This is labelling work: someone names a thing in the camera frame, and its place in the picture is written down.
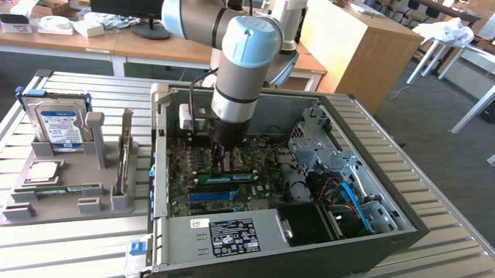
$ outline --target white table leg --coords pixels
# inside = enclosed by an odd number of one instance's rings
[[[426,52],[425,57],[424,57],[424,59],[420,61],[418,67],[415,68],[415,70],[414,70],[414,72],[413,72],[413,74],[411,74],[411,76],[410,76],[410,79],[406,81],[406,83],[407,83],[409,85],[411,85],[413,81],[415,80],[415,77],[417,77],[417,75],[418,75],[418,72],[422,70],[422,68],[424,68],[424,66],[425,66],[425,64],[426,64],[426,62],[428,62],[429,59],[430,59],[430,56],[434,54],[436,49],[437,49],[438,46],[440,46],[440,43],[441,43],[440,40],[434,40],[434,43],[432,44],[430,49],[429,49],[429,51]]]
[[[125,56],[113,56],[111,57],[111,64],[114,66],[114,76],[115,77],[126,77],[126,57]]]
[[[461,131],[461,129],[465,127],[468,122],[486,109],[486,107],[490,105],[490,103],[495,100],[495,86],[490,89],[490,91],[485,94],[482,99],[477,102],[474,107],[472,108],[470,112],[465,115],[465,117],[461,119],[460,123],[454,126],[454,128],[450,130],[454,134]]]
[[[440,79],[444,79],[444,77],[446,76],[446,73],[448,71],[450,70],[450,67],[456,64],[456,62],[460,60],[462,54],[465,53],[465,48],[462,48],[460,51],[458,51],[458,54],[454,56],[453,60],[450,61],[448,67],[444,69],[444,72],[442,74],[440,75]]]
[[[311,78],[309,79],[307,86],[305,88],[305,91],[317,92],[317,88],[319,85],[319,81],[322,80],[322,74],[313,74]]]
[[[495,154],[488,159],[490,166],[495,166]]]
[[[448,45],[444,45],[441,50],[440,50],[440,53],[437,53],[437,55],[436,55],[433,61],[430,62],[430,65],[428,66],[426,70],[424,70],[424,72],[421,73],[421,76],[426,77],[430,74],[432,68],[434,67],[436,63],[440,61],[441,56],[442,56],[444,51],[446,50],[446,48],[448,48]]]

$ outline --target motherboard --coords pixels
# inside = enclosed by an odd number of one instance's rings
[[[274,148],[281,141],[269,136],[247,137],[233,152],[231,173],[211,175],[211,150],[187,138],[169,139],[173,217],[271,209],[290,200]]]

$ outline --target metal slatted surface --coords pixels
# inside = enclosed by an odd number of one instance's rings
[[[150,165],[150,79],[115,78],[55,72],[45,84],[50,92],[89,91],[94,110],[106,113],[105,139],[117,141],[125,107],[134,107],[134,138],[141,143],[137,213],[147,209]],[[391,142],[371,116],[347,96],[330,96],[337,110],[432,229],[401,254],[390,256],[369,273],[355,277],[493,277],[494,251],[407,156]],[[34,139],[21,113],[17,127],[2,140],[0,202],[17,182]],[[345,138],[338,141],[350,149]],[[125,246],[145,234],[146,216],[0,228],[0,277],[122,277]]]

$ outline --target monitor stand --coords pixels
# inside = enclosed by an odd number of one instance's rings
[[[150,19],[150,23],[139,23],[134,25],[133,33],[145,39],[169,39],[171,37],[171,33],[162,25],[154,24],[153,19]]]

